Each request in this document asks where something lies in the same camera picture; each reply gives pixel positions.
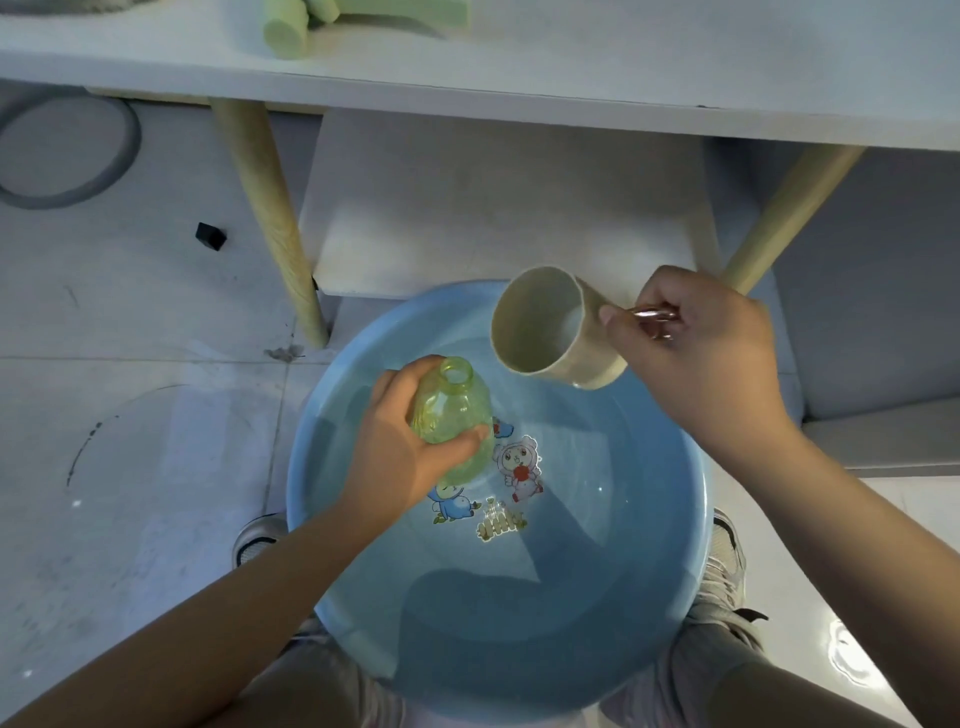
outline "white shelf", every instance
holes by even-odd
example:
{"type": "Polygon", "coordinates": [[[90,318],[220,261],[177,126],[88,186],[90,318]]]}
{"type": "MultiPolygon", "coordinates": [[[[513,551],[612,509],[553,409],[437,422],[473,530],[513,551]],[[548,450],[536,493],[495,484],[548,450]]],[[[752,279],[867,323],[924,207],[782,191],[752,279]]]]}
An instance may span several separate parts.
{"type": "Polygon", "coordinates": [[[270,55],[259,0],[0,17],[0,77],[609,129],[960,149],[955,0],[473,0],[270,55]]]}
{"type": "Polygon", "coordinates": [[[330,112],[300,215],[328,294],[407,298],[563,266],[632,304],[662,264],[716,270],[699,137],[330,112]]]}

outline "green sponge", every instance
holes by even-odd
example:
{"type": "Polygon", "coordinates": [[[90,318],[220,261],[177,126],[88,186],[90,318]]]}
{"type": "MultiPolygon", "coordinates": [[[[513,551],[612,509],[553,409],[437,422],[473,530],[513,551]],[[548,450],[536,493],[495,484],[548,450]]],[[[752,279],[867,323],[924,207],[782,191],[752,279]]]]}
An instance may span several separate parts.
{"type": "Polygon", "coordinates": [[[309,20],[303,0],[263,0],[263,39],[279,59],[303,58],[309,20]]]}
{"type": "Polygon", "coordinates": [[[327,24],[341,14],[397,15],[463,28],[470,22],[470,0],[263,0],[263,39],[278,58],[298,59],[306,53],[310,14],[327,24]]]}

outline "bottle opening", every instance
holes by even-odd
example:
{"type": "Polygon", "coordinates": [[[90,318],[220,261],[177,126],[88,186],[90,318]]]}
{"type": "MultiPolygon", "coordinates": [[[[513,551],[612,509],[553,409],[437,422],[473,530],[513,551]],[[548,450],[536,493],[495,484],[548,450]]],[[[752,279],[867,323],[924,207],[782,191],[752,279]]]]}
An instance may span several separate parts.
{"type": "Polygon", "coordinates": [[[473,367],[462,356],[450,356],[441,362],[440,376],[448,384],[467,384],[473,379],[473,367]]]}

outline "blue plastic basin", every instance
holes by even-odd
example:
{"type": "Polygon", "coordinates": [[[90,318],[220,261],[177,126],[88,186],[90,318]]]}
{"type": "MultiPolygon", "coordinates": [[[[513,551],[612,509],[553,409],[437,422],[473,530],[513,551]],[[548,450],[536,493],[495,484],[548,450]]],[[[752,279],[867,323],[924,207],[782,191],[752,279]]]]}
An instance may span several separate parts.
{"type": "Polygon", "coordinates": [[[487,723],[582,708],[649,665],[693,600],[712,523],[702,453],[630,372],[584,392],[496,361],[489,330],[503,288],[439,288],[362,331],[303,408],[287,483],[291,528],[334,501],[382,370],[435,352],[483,376],[497,444],[536,442],[542,492],[530,487],[538,463],[503,472],[498,450],[463,493],[425,498],[361,553],[317,614],[400,694],[487,723]],[[525,525],[482,540],[489,497],[525,525]]]}

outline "wooden table leg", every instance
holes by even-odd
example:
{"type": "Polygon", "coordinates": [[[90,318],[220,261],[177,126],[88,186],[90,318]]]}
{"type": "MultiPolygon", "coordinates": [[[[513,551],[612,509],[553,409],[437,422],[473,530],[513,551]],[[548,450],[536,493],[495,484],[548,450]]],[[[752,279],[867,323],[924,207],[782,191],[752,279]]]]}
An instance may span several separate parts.
{"type": "Polygon", "coordinates": [[[283,276],[303,335],[313,346],[324,347],[329,334],[310,263],[300,244],[300,228],[283,179],[267,108],[260,101],[216,98],[210,99],[210,106],[270,254],[283,276]]]}
{"type": "Polygon", "coordinates": [[[721,279],[748,294],[847,176],[866,147],[809,146],[787,172],[721,279]]]}

